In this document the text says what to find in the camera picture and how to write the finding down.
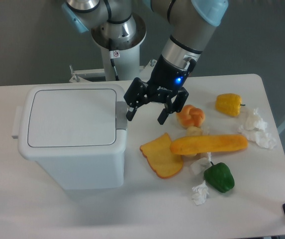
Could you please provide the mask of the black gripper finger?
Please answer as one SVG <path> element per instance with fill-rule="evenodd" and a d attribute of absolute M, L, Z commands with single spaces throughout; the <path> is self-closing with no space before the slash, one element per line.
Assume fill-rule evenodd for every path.
<path fill-rule="evenodd" d="M 163 125 L 170 114 L 174 112 L 179 113 L 182 110 L 188 96 L 189 93 L 185 88 L 181 88 L 176 94 L 166 94 L 164 96 L 165 108 L 158 117 L 159 124 Z"/>
<path fill-rule="evenodd" d="M 137 109 L 151 102 L 152 96 L 148 92 L 148 84 L 136 77 L 126 91 L 124 99 L 128 105 L 126 118 L 132 121 Z"/>

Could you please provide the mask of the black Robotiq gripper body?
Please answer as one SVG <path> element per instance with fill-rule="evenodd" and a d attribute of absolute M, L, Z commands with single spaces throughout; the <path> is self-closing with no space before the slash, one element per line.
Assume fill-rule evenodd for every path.
<path fill-rule="evenodd" d="M 147 81 L 147 98 L 150 102 L 166 103 L 175 97 L 174 105 L 183 105 L 189 94 L 183 87 L 190 71 L 180 69 L 160 56 Z"/>

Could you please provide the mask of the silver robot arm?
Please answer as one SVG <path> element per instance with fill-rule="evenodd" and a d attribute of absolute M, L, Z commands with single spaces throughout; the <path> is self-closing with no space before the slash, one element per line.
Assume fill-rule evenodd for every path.
<path fill-rule="evenodd" d="M 140 44 L 146 36 L 143 19 L 129 0 L 66 0 L 62 10 L 80 32 L 90 31 L 100 47 L 105 78 L 131 80 L 124 100 L 132 120 L 139 107 L 164 105 L 158 122 L 182 110 L 188 92 L 183 87 L 228 8 L 226 0 L 147 0 L 147 7 L 174 27 L 149 80 L 138 77 Z"/>

